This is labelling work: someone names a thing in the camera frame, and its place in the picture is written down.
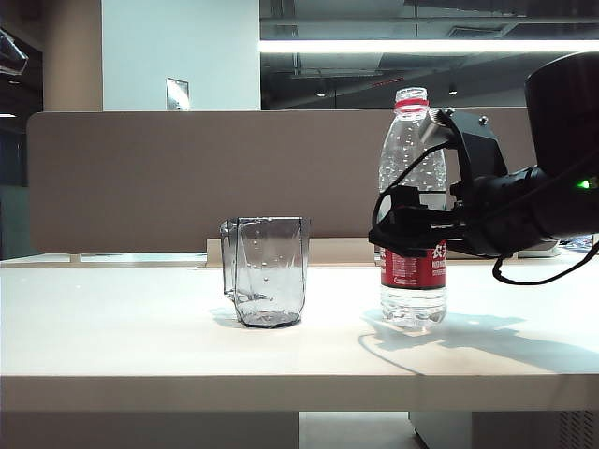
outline white wall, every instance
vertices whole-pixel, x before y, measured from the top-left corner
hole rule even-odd
[[[259,0],[102,0],[104,110],[260,109]]]

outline white desk surface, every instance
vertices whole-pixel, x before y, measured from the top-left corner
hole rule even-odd
[[[375,267],[309,268],[302,322],[270,330],[236,322],[218,268],[3,267],[2,409],[599,409],[598,266],[517,287],[453,261],[427,334],[382,321]]]

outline white table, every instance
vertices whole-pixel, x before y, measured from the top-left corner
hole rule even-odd
[[[452,261],[446,320],[411,334],[381,320],[375,267],[310,268],[302,322],[265,330],[235,321],[218,268],[4,266],[2,409],[599,409],[598,265],[516,287],[488,262]]]

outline cubicle partition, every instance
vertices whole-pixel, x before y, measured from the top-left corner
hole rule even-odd
[[[511,169],[526,109],[490,118]],[[231,216],[302,215],[365,237],[391,110],[42,112],[28,124],[31,235],[44,253],[204,251]],[[457,178],[448,157],[449,178]]]

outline black cable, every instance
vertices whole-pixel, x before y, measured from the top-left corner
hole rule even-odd
[[[419,155],[419,157],[408,166],[408,168],[406,168],[402,174],[400,176],[398,176],[398,178],[392,182],[389,187],[387,189],[385,189],[383,192],[381,192],[378,196],[378,199],[376,200],[376,204],[374,205],[374,210],[373,210],[373,217],[372,217],[372,226],[375,227],[376,226],[376,219],[378,218],[378,211],[381,209],[381,204],[383,203],[383,199],[385,199],[385,196],[387,196],[389,194],[389,192],[391,191],[391,188],[395,187],[397,184],[399,184],[400,182],[402,182],[406,176],[408,176],[410,174],[410,172],[416,168],[418,166],[418,164],[420,164],[428,155],[430,155],[432,152],[436,152],[438,150],[442,150],[443,148],[446,148],[447,145],[449,145],[449,141],[447,142],[443,142],[440,143],[439,145],[435,145],[433,147],[428,148],[427,150],[425,150],[422,154]]]
[[[589,262],[598,252],[599,252],[599,243],[595,243],[594,245],[592,245],[592,247],[589,250],[589,252],[587,253],[587,255],[585,255],[584,258],[580,262],[573,265],[569,269],[562,271],[561,273],[556,274],[555,276],[552,276],[550,278],[544,279],[542,281],[514,281],[512,279],[506,278],[504,275],[502,275],[501,267],[502,267],[502,264],[504,263],[504,260],[508,257],[511,257],[512,254],[502,254],[497,259],[497,261],[495,262],[495,265],[493,266],[493,277],[497,281],[500,281],[503,283],[508,283],[510,285],[543,285],[544,283],[550,283],[550,282],[556,281],[556,280],[560,279],[561,277],[565,276],[566,274],[571,273],[575,269],[582,267],[584,264]]]

